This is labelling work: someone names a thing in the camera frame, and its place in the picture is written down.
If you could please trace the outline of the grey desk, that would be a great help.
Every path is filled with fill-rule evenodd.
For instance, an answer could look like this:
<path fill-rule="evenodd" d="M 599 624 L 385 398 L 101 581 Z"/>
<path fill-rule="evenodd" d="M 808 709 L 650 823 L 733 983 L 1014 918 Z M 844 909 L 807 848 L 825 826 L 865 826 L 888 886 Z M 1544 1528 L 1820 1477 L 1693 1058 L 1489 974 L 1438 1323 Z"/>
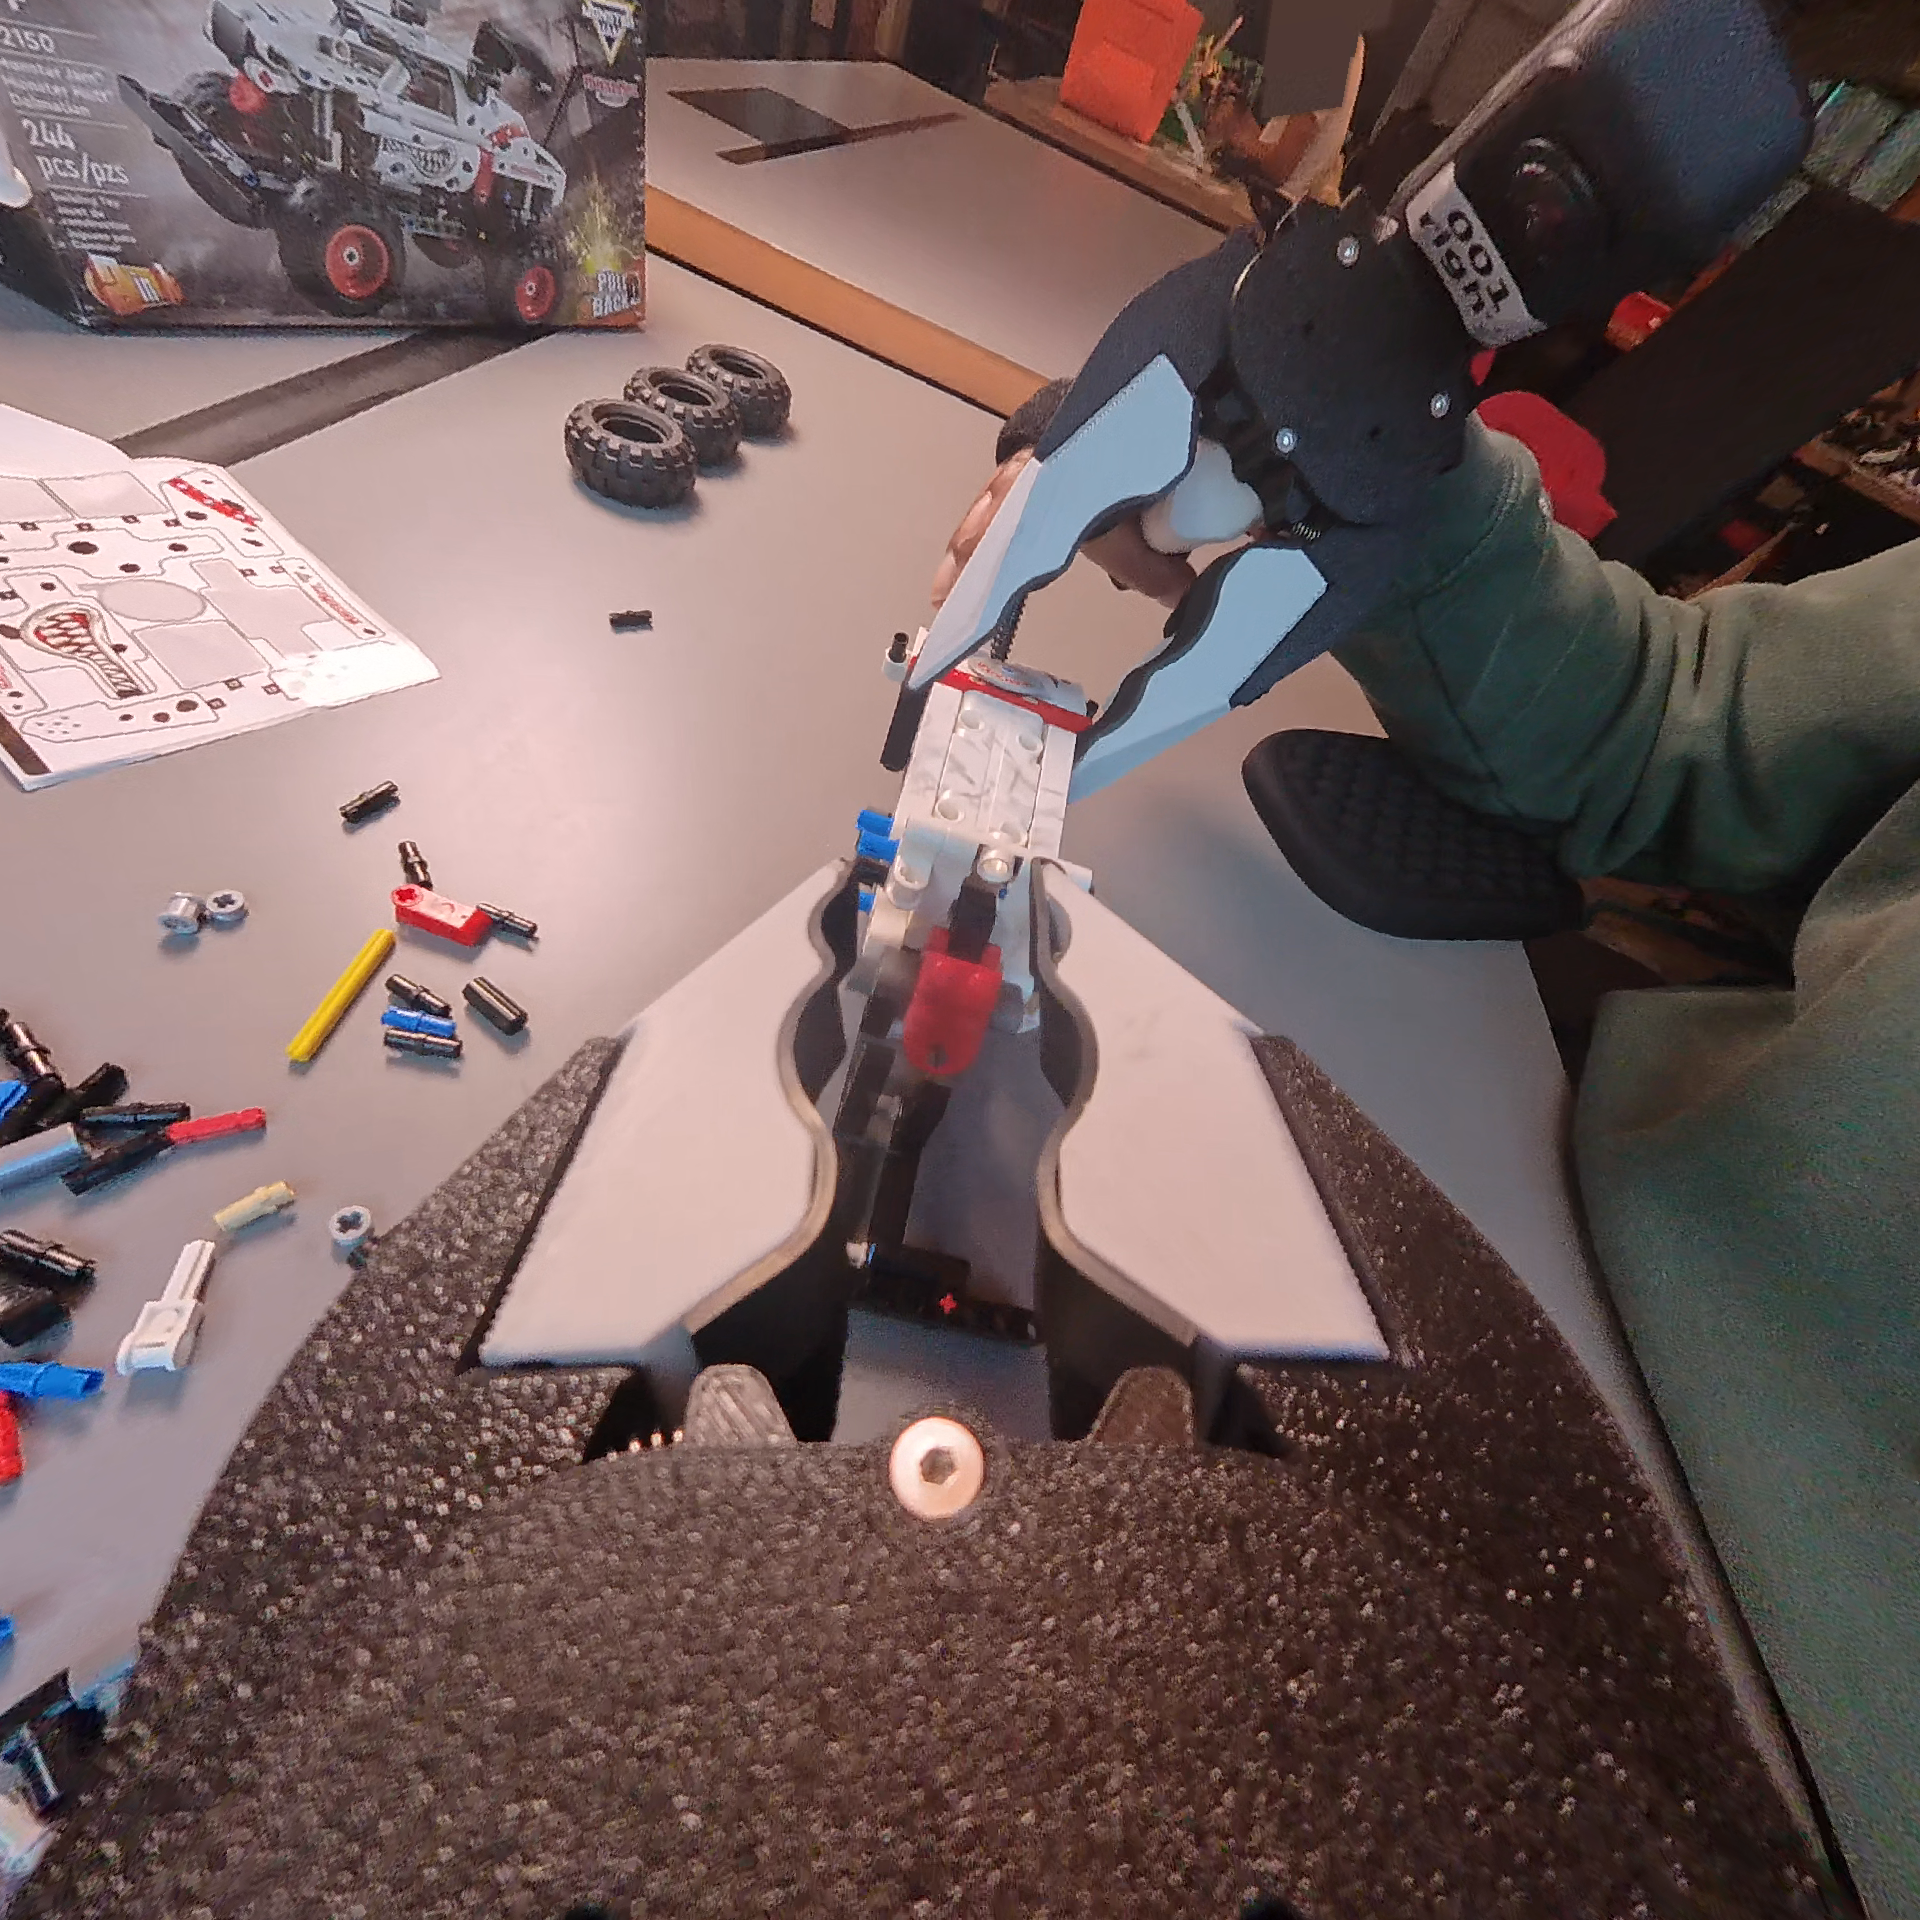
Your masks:
<path fill-rule="evenodd" d="M 561 426 L 701 344 L 773 360 L 671 510 L 617 504 Z M 473 785 L 454 880 L 394 840 L 394 930 L 465 961 L 382 977 L 384 1026 L 524 1045 L 501 1120 L 378 1229 L 230 1443 L 66 1786 L 17 1914 L 1792 1914 L 1816 1846 L 1736 1679 L 1673 1477 L 1525 1279 L 1319 1065 L 1504 1065 L 1473 995 L 1413 1009 L 1380 942 L 1325 945 L 1237 773 L 1074 801 L 1065 872 L 1256 1031 L 1386 1342 L 1383 1359 L 1178 1345 L 1049 1248 L 1065 1114 L 1034 1032 L 980 1110 L 1020 1190 L 1046 1438 L 924 1381 L 837 1422 L 833 1216 L 641 1359 L 485 1365 L 488 1319 L 650 1001 L 810 872 L 849 872 L 896 696 L 884 635 L 982 426 L 730 294 L 437 374 L 233 475 L 437 667 L 430 682 L 110 766 L 205 784 L 394 746 Z M 648 607 L 650 631 L 608 615 Z"/>

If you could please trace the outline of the orange box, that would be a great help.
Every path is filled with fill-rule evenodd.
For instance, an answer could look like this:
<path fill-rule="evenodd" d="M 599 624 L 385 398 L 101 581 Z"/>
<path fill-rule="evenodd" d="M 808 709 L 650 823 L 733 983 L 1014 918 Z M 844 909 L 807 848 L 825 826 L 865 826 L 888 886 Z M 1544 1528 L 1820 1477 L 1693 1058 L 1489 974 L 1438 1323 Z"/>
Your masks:
<path fill-rule="evenodd" d="M 1060 105 L 1146 144 L 1201 30 L 1189 2 L 1086 2 L 1066 51 Z"/>

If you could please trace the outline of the toy truck set box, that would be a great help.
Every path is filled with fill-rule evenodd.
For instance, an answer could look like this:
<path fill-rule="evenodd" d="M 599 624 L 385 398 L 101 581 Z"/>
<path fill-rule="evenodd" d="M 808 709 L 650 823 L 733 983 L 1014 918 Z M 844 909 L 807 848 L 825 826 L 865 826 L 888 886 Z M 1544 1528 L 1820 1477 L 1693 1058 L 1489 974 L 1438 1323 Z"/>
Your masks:
<path fill-rule="evenodd" d="M 7 2 L 1 96 L 87 329 L 641 325 L 641 5 Z"/>

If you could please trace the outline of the pile of small toy pieces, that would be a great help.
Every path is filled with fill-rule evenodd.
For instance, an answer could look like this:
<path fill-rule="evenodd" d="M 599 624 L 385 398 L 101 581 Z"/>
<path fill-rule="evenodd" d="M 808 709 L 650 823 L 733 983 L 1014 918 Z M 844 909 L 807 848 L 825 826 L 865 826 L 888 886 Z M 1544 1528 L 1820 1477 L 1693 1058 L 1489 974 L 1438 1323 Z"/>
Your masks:
<path fill-rule="evenodd" d="M 449 993 L 393 926 L 394 840 L 454 880 L 473 784 L 394 746 L 284 738 L 5 800 L 15 1077 L 122 1110 L 5 1149 L 5 1264 L 48 1256 L 54 1330 L 5 1334 L 5 1721 L 117 1691 L 229 1449 L 393 1226 L 520 1089 L 524 1045 L 384 1026 L 382 977 Z"/>

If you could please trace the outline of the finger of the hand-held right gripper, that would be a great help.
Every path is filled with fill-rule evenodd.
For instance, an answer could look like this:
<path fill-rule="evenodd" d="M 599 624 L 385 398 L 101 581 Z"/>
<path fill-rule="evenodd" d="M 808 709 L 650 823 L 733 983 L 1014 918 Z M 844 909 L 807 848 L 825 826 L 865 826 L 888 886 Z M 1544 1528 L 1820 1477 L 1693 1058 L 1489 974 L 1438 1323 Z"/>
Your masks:
<path fill-rule="evenodd" d="M 1178 552 L 1224 541 L 1228 458 L 1216 451 L 1204 478 L 1189 478 L 1198 408 L 1175 360 L 1158 351 L 1125 378 L 1088 365 L 1084 383 L 1100 386 L 1104 401 L 1022 469 L 933 616 L 908 687 L 970 655 L 1114 517 L 1142 511 L 1146 530 Z"/>
<path fill-rule="evenodd" d="M 1214 560 L 1169 611 L 1158 650 L 1118 682 L 1084 733 L 1070 800 L 1258 699 L 1337 646 L 1365 610 L 1365 535 L 1255 541 Z"/>

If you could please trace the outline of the person's clothed body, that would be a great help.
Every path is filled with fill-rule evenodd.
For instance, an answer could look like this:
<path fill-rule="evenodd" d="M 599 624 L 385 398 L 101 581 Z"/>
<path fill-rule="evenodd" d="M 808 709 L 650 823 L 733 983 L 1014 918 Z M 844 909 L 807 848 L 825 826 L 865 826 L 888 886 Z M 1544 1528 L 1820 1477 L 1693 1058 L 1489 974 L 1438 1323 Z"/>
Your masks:
<path fill-rule="evenodd" d="M 1823 882 L 1786 991 L 1608 999 L 1600 1265 L 1874 1912 L 1917 1905 L 1914 842 Z"/>

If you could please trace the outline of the sticker sheet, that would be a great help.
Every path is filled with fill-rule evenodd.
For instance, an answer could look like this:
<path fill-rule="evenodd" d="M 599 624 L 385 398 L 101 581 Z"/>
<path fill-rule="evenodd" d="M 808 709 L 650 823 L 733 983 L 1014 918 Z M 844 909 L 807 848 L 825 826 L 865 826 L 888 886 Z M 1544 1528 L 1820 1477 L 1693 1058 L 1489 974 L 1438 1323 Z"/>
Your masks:
<path fill-rule="evenodd" d="M 1 760 L 23 787 L 437 673 L 229 471 L 1 408 Z"/>

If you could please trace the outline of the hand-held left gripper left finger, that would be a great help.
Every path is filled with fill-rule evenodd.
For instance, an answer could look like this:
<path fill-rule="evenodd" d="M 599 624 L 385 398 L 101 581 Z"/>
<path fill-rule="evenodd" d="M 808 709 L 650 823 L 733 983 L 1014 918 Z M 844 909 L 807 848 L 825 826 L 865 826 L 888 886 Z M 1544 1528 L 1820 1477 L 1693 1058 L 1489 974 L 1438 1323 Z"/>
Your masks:
<path fill-rule="evenodd" d="M 849 872 L 816 870 L 620 1032 L 480 1344 L 490 1366 L 641 1359 L 825 1229 Z"/>

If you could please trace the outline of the black toy tyre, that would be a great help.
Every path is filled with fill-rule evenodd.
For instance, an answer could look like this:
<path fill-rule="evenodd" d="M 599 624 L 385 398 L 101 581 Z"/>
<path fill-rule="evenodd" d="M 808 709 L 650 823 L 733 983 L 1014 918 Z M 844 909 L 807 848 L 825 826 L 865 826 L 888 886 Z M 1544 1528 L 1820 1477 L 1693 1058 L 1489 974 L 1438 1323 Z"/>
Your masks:
<path fill-rule="evenodd" d="M 766 357 L 730 343 L 706 343 L 687 354 L 686 373 L 706 377 L 727 394 L 748 439 L 767 440 L 786 432 L 793 393 Z"/>
<path fill-rule="evenodd" d="M 569 466 L 601 497 L 671 510 L 692 497 L 700 462 L 682 426 L 638 400 L 584 400 L 561 426 Z"/>
<path fill-rule="evenodd" d="M 640 367 L 621 393 L 670 417 L 692 446 L 701 471 L 727 469 L 742 440 L 742 421 L 730 394 L 710 377 L 687 367 Z"/>

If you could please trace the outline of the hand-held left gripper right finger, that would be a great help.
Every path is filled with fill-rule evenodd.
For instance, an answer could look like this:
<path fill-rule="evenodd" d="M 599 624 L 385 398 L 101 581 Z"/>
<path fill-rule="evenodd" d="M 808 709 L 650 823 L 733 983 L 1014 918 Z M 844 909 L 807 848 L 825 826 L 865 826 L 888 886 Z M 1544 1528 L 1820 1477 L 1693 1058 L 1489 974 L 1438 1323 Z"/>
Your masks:
<path fill-rule="evenodd" d="M 1178 1345 L 1383 1359 L 1256 1027 L 1063 870 L 1032 872 L 1046 1243 Z"/>

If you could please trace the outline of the wood-edged table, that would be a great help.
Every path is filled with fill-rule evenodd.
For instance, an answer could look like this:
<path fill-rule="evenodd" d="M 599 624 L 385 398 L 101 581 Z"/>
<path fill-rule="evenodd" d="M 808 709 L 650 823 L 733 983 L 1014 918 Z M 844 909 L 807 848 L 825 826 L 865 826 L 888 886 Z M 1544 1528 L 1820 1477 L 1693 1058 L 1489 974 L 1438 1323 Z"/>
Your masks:
<path fill-rule="evenodd" d="M 644 86 L 650 250 L 994 413 L 1248 218 L 1233 184 L 1168 202 L 893 64 L 650 58 Z"/>

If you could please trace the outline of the white black toy truck model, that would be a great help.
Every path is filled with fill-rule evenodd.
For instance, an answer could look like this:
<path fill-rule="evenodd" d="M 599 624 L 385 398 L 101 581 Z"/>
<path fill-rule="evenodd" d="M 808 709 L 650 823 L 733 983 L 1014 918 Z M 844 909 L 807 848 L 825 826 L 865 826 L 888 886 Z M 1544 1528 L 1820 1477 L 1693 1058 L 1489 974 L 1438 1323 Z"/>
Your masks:
<path fill-rule="evenodd" d="M 989 1031 L 1040 1021 L 1030 883 L 1060 851 L 1088 722 L 1079 686 L 989 653 L 900 687 L 882 749 L 898 801 L 855 831 L 856 1031 L 832 1120 L 852 1301 L 1024 1345 L 1040 1339 L 1032 1309 L 978 1296 L 964 1258 L 905 1231 L 956 1083 Z"/>

